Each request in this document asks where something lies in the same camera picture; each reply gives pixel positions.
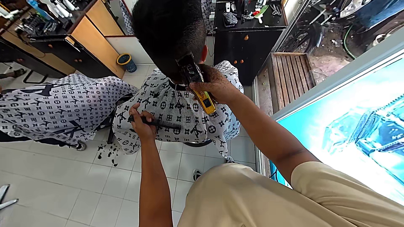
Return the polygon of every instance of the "beige shirt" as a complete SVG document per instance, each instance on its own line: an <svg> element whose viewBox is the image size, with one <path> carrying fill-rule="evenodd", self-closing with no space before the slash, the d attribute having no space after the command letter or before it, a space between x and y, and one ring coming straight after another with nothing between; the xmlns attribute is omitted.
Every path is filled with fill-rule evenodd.
<svg viewBox="0 0 404 227"><path fill-rule="evenodd" d="M404 227L404 206L320 162L292 172L294 190L240 164L203 174L189 190L179 227Z"/></svg>

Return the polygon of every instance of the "barber's left hand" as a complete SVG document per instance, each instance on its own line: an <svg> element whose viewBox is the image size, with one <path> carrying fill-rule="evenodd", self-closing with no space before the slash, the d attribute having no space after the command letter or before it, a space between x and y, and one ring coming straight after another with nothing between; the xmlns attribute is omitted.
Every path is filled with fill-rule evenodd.
<svg viewBox="0 0 404 227"><path fill-rule="evenodd" d="M142 111L139 114L139 112L137 111L137 108L139 108L139 106L140 103L136 103L129 110L129 115L133 115L133 119L135 120L135 122L131 122L132 127L135 130L135 132L139 135L141 142L148 140L154 141L157 135L156 127L153 125L147 125L143 123L142 119L140 118L141 116L145 116L146 120L148 122L151 122L154 119L154 116L147 111Z"/></svg>

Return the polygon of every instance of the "hair clipper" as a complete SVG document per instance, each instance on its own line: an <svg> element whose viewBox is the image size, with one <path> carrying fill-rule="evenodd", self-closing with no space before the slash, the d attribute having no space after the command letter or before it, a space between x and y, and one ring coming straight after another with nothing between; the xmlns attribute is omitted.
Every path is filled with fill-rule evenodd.
<svg viewBox="0 0 404 227"><path fill-rule="evenodd" d="M180 74L185 85L188 86L192 82L203 82L202 72L195 64L192 53L188 53L176 61L181 68ZM192 90L192 92L206 114L212 114L216 111L216 106L206 91Z"/></svg>

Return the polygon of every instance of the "wooden bench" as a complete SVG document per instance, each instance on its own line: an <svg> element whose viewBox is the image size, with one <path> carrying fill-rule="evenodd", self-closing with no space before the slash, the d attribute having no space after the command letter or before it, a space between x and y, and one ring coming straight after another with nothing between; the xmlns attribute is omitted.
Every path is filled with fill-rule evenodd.
<svg viewBox="0 0 404 227"><path fill-rule="evenodd" d="M274 113L312 89L316 82L311 72L307 53L272 53L269 73Z"/></svg>

